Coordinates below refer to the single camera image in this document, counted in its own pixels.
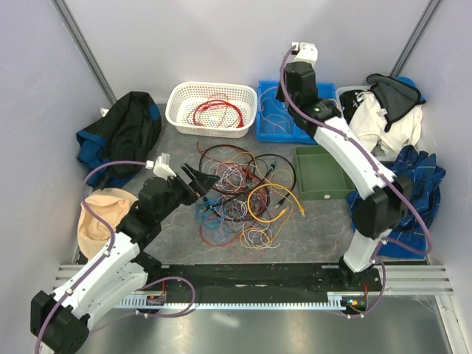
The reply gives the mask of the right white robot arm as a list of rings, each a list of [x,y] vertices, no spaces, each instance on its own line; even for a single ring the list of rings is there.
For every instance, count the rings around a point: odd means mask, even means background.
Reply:
[[[342,288],[355,290],[364,282],[381,240],[405,216],[412,182],[381,164],[353,135],[340,110],[319,98],[311,64],[284,63],[277,98],[287,103],[295,125],[335,159],[361,197],[353,213],[355,233],[337,273]]]

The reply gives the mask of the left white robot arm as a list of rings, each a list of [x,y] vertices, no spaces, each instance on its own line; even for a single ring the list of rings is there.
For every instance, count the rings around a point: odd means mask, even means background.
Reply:
[[[112,229],[109,241],[70,280],[31,301],[30,331],[35,353],[48,347],[54,353],[76,353],[104,315],[134,291],[159,287],[161,263],[145,248],[162,230],[162,221],[181,205],[206,195],[219,176],[188,164],[186,183],[169,166],[154,166],[154,176],[139,191],[128,214]]]

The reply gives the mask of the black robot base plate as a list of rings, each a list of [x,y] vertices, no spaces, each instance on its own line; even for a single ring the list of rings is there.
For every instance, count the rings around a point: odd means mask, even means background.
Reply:
[[[206,264],[168,265],[151,274],[152,281],[166,277],[182,277],[190,281],[198,293],[236,291],[244,289],[255,294],[266,293],[370,293],[381,290],[379,270],[370,268],[350,279],[336,265],[324,263],[272,263],[272,264]]]

